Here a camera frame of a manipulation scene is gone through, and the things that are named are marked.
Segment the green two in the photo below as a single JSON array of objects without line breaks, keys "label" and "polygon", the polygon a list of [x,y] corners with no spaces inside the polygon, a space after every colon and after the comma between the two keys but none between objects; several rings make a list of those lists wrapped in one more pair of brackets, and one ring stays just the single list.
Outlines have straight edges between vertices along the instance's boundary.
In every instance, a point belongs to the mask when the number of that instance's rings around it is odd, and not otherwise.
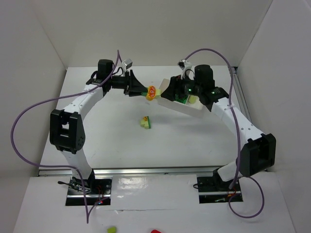
[{"label": "green two", "polygon": [[188,95],[175,95],[175,101],[182,103],[182,104],[186,104],[188,101],[189,96]]}]

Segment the yellow orange lego piece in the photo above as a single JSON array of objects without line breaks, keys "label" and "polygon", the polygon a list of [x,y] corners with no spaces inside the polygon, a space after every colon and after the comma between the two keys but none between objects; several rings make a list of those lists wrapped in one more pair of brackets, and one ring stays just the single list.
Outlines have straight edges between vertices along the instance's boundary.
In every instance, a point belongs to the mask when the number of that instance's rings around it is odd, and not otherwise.
[{"label": "yellow orange lego piece", "polygon": [[152,101],[154,99],[157,99],[161,96],[161,90],[157,89],[155,86],[151,85],[147,89],[146,99],[148,101]]}]

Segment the pale green lego brick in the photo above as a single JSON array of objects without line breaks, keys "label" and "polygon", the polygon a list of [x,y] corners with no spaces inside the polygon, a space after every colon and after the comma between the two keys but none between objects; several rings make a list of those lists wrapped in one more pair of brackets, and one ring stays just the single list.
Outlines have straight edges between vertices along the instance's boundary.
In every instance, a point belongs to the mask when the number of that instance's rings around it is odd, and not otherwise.
[{"label": "pale green lego brick", "polygon": [[196,97],[196,96],[189,95],[188,102],[189,102],[190,104],[195,104],[196,100],[197,100],[197,97]]}]

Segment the white divided plastic container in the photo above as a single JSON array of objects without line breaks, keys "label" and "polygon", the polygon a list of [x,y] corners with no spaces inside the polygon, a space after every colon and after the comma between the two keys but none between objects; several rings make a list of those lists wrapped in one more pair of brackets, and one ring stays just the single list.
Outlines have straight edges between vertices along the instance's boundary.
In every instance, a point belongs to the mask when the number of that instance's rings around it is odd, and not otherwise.
[{"label": "white divided plastic container", "polygon": [[204,115],[204,106],[199,101],[198,97],[195,104],[190,104],[188,101],[186,104],[182,104],[176,101],[169,101],[162,97],[159,97],[157,99],[157,103],[161,106],[167,107],[171,110],[178,111],[180,113],[184,113],[192,117],[202,118]]}]

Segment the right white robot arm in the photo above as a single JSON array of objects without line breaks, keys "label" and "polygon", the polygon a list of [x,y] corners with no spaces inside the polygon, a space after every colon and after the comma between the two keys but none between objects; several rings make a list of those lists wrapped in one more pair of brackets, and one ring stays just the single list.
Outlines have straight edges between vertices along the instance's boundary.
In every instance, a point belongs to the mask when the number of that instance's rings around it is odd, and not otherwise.
[{"label": "right white robot arm", "polygon": [[196,96],[236,136],[238,155],[235,161],[213,171],[217,188],[233,186],[238,178],[250,177],[275,164],[276,138],[256,128],[232,103],[230,95],[217,87],[209,65],[192,67],[186,60],[178,63],[182,73],[170,78],[161,97],[174,101],[177,97]]}]

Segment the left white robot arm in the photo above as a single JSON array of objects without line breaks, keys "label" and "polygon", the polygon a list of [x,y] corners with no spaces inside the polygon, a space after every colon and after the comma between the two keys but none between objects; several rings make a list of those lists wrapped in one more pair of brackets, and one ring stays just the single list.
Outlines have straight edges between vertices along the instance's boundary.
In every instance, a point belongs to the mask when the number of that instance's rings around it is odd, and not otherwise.
[{"label": "left white robot arm", "polygon": [[101,59],[98,69],[69,105],[53,110],[50,115],[50,143],[66,158],[72,170],[73,185],[92,189],[95,182],[93,169],[87,162],[83,146],[86,141],[83,121],[90,110],[109,92],[122,89],[130,97],[146,96],[148,89],[141,84],[131,70],[132,60],[121,63],[123,75],[114,75],[114,63]]}]

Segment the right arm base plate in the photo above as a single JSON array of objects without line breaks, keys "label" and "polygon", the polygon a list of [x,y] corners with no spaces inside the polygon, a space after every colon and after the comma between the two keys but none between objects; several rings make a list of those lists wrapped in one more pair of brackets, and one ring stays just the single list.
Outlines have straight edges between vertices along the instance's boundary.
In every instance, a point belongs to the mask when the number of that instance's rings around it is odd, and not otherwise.
[{"label": "right arm base plate", "polygon": [[229,189],[230,182],[220,186],[214,183],[212,177],[197,177],[197,183],[192,187],[198,190],[199,203],[225,203],[230,198],[232,202],[243,202],[240,184],[237,183],[232,189]]}]

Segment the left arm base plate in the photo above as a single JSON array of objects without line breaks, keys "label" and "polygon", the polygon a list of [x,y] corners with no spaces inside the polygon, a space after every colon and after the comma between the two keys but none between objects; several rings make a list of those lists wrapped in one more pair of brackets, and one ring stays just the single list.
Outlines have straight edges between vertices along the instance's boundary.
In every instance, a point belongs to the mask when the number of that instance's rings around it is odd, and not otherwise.
[{"label": "left arm base plate", "polygon": [[[83,206],[84,197],[83,189],[79,184],[75,184],[73,179],[69,182],[58,181],[60,185],[68,187],[66,206]],[[86,202],[88,206],[94,205],[100,201],[98,205],[110,205],[111,203],[112,179],[96,179],[92,188],[86,186]]]}]

